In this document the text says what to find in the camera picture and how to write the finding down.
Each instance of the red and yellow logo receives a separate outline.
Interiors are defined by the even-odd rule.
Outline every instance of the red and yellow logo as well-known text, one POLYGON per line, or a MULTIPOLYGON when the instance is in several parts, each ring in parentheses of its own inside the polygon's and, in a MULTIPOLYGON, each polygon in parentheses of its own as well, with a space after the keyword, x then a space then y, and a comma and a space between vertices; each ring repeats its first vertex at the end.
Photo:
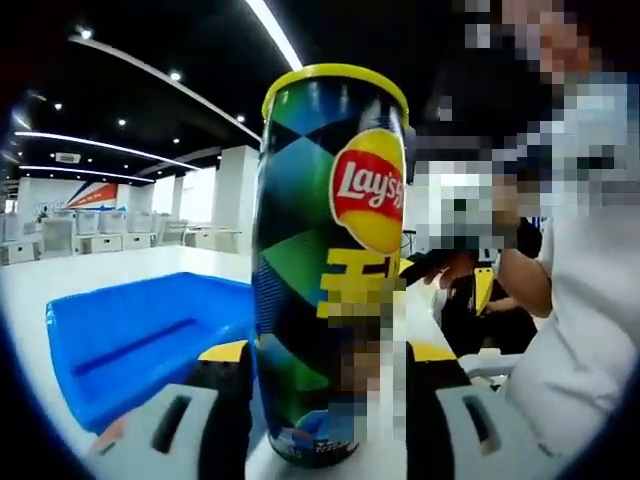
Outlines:
POLYGON ((374 128, 336 156, 329 182, 331 213, 365 248, 400 249, 404 210, 404 148, 397 135, 374 128))

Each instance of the white table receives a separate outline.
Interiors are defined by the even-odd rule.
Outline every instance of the white table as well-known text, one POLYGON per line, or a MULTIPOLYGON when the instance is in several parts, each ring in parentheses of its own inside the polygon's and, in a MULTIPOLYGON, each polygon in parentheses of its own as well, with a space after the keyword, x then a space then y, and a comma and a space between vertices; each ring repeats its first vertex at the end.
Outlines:
MULTIPOLYGON (((44 316, 47 302, 75 293, 176 272, 214 275, 249 283, 251 258, 175 246, 54 258, 2 269, 8 328, 26 377, 45 412, 76 454, 84 455, 95 435, 84 431, 75 421, 55 378, 44 316)), ((408 289, 406 308, 396 308, 394 314, 394 341, 398 345, 404 345, 406 338, 412 338, 449 348, 429 311, 432 294, 433 291, 422 284, 408 289)), ((369 427, 370 432, 385 432, 377 435, 381 438, 362 444, 350 459, 336 467, 318 472, 305 470, 305 478, 337 478, 336 475, 360 478, 366 475, 386 480, 391 476, 402 476, 406 464, 404 442, 402 439, 389 439, 392 435, 389 422, 393 418, 391 383, 391 369, 389 366, 383 367, 380 406, 371 405, 368 419, 368 422, 373 422, 369 427), (376 409, 384 413, 381 421, 375 415, 376 409)), ((249 480, 296 478, 296 472, 271 450, 266 439, 247 460, 249 480)))

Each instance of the blue bin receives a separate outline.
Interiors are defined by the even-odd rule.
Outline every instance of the blue bin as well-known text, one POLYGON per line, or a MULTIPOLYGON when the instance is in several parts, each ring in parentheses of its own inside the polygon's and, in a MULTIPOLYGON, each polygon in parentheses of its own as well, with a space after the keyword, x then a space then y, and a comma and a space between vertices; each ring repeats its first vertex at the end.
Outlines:
POLYGON ((54 300, 47 330, 69 409, 103 432, 214 345, 249 338, 251 285, 176 273, 54 300))

